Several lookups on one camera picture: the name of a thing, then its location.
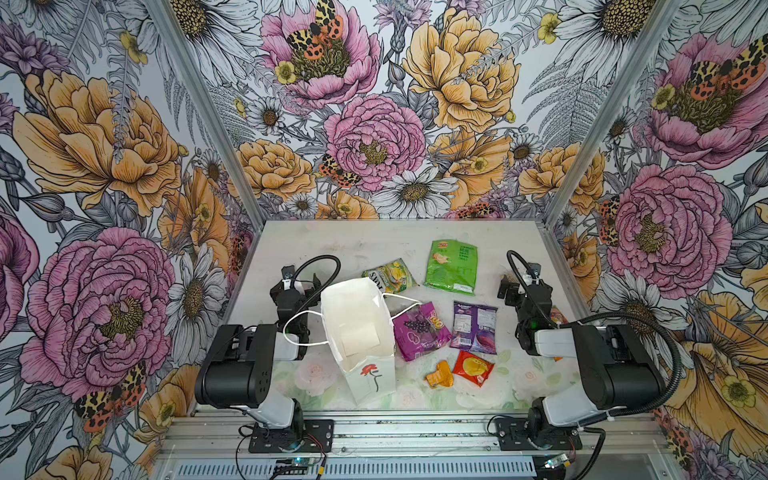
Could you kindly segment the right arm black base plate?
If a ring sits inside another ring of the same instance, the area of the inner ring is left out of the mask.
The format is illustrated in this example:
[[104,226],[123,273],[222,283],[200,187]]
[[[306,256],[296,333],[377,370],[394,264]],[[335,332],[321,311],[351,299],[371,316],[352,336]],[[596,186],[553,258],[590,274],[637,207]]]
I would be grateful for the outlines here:
[[534,426],[528,419],[522,417],[494,416],[488,431],[497,438],[502,451],[578,451],[583,448],[577,430],[553,427],[547,423]]

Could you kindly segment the purple white snack bag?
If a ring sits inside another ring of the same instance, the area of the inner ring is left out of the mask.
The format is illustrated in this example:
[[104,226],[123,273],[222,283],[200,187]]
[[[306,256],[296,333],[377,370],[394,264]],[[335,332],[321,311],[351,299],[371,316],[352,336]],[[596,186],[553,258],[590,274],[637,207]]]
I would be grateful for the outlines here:
[[496,355],[497,308],[455,301],[450,347]]

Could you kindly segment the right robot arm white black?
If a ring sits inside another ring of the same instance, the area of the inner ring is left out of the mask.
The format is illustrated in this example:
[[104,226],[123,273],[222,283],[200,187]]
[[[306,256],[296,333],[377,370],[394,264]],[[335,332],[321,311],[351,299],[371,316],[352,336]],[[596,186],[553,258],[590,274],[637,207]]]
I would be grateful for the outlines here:
[[526,285],[505,277],[498,293],[515,308],[515,337],[523,351],[532,357],[577,362],[576,383],[534,400],[525,422],[508,428],[515,441],[525,437],[539,448],[563,446],[577,438],[577,428],[600,422],[613,412],[647,411],[667,390],[630,325],[632,317],[603,327],[585,319],[558,324],[544,317],[553,311],[551,292],[545,283]]

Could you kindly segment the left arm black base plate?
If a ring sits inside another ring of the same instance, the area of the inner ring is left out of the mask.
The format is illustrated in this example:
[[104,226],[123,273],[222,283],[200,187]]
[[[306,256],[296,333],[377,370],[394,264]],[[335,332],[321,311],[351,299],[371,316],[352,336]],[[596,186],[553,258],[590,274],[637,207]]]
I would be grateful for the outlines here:
[[295,421],[284,429],[256,427],[249,438],[252,454],[330,453],[334,440],[333,420]]

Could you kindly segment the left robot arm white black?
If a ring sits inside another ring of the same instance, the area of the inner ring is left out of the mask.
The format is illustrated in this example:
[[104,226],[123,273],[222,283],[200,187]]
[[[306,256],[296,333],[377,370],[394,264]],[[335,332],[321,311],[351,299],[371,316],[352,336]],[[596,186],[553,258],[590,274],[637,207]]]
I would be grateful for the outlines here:
[[195,381],[195,400],[216,409],[237,410],[263,429],[299,437],[304,432],[298,401],[271,387],[274,363],[306,355],[310,330],[303,310],[317,303],[320,281],[283,280],[270,290],[278,320],[218,329]]

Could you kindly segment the magenta snack bag yellow letters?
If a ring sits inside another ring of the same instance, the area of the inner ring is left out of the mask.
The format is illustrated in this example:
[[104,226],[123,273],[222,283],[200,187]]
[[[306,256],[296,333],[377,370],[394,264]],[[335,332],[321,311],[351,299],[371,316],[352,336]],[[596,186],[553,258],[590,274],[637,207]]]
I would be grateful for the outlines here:
[[452,341],[451,331],[432,302],[410,308],[393,320],[396,345],[406,362],[439,350]]

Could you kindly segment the white paper bag red flower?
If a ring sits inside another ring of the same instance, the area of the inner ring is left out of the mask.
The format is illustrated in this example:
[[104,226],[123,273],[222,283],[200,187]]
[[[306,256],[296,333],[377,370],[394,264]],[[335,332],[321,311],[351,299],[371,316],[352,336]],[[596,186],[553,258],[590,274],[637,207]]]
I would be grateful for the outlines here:
[[[294,370],[296,389],[315,397],[319,408],[338,400],[371,406],[396,391],[394,321],[423,303],[379,290],[358,278],[321,292],[319,309],[301,307],[280,332],[290,345],[306,350]],[[320,319],[322,340],[300,340],[288,329],[309,316]]]

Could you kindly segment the green Lays chips bag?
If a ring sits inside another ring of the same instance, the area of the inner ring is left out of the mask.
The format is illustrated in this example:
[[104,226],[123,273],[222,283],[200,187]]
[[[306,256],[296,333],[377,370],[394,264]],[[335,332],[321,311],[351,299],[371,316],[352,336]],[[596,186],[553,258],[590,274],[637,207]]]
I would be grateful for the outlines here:
[[435,240],[431,244],[425,285],[448,292],[474,295],[478,271],[476,246],[457,240]]

